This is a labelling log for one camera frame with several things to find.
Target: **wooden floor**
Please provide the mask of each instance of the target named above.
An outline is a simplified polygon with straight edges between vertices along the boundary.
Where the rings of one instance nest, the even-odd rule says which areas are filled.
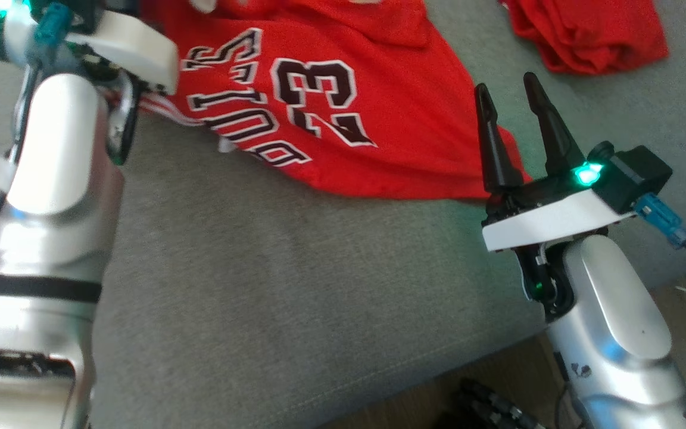
[[[686,279],[678,283],[686,286]],[[653,293],[672,331],[672,355],[686,382],[686,294],[675,288]],[[476,378],[520,408],[553,427],[555,402],[563,385],[544,335],[448,372],[391,399],[378,402],[321,429],[428,429],[450,407],[451,394],[462,377]],[[579,420],[564,412],[562,429],[574,429]]]

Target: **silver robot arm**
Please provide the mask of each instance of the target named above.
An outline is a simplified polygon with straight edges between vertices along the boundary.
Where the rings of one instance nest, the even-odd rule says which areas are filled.
[[[547,150],[548,176],[523,184],[476,88],[489,251],[513,250],[523,291],[544,305],[547,334],[588,429],[686,429],[686,391],[669,327],[607,226],[634,215],[671,169],[644,147],[584,157],[533,73],[523,79]]]
[[[0,18],[0,59],[25,66],[28,81],[25,41],[36,21],[21,2]],[[25,109],[16,108],[27,113],[17,162],[0,160],[9,170],[0,172],[0,427],[87,426],[93,316],[123,193],[116,164],[139,96],[130,83],[168,93],[177,84],[174,43],[134,17],[104,11],[92,33],[65,39],[115,65],[122,101],[111,109],[98,90],[108,83],[61,60],[61,47],[52,71],[21,96]]]

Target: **red jersey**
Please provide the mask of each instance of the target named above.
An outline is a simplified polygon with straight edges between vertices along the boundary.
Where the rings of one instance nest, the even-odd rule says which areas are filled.
[[[338,195],[485,198],[473,81],[421,0],[145,4],[179,47],[176,95],[144,107],[204,125]],[[513,162],[520,157],[501,130]]]

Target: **stitching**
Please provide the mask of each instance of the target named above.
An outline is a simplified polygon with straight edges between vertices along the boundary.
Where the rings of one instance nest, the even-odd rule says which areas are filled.
[[[391,366],[387,366],[384,369],[379,369],[378,371],[371,372],[367,375],[362,375],[362,377],[359,377],[356,380],[353,380],[353,381],[345,383],[345,384],[341,384],[340,386],[336,386],[332,389],[329,389],[328,391],[324,391],[323,393],[319,393],[316,396],[310,397],[310,399],[299,402],[296,405],[291,405],[290,407],[284,408],[284,410],[282,410],[280,412],[275,412],[275,413],[273,413],[273,415],[270,415],[269,417],[262,418],[261,420],[258,420],[258,421],[254,421],[253,424],[251,424],[251,427],[261,427],[261,426],[266,427],[267,425],[269,425],[271,423],[275,423],[277,420],[279,420],[281,415],[297,414],[300,411],[300,408],[306,408],[309,405],[311,405],[313,402],[317,402],[322,397],[330,396],[330,394],[336,393],[336,391],[344,390],[344,389],[349,388],[351,386],[356,386],[357,384],[361,384],[364,381],[369,380],[369,378],[378,377],[378,375],[383,375],[387,372],[392,371],[393,369],[397,369],[398,367],[408,365],[408,364],[410,364],[416,360],[426,358],[427,356],[435,355],[436,353],[440,353],[443,350],[455,347],[459,344],[466,343],[469,340],[473,340],[473,339],[474,339],[474,337],[468,337],[468,338],[464,338],[462,340],[457,340],[451,344],[447,344],[445,346],[430,350],[428,352],[419,354],[417,356],[412,356],[409,359],[403,360],[401,362],[397,362],[395,364],[392,364]]]

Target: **folded red cloth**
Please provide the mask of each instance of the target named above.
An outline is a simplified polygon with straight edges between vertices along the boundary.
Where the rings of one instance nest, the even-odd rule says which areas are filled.
[[[473,81],[422,0],[146,0],[179,90],[143,106],[338,195],[485,198]],[[512,135],[500,130],[513,162]]]
[[[555,73],[601,75],[669,56],[653,0],[500,0]]]

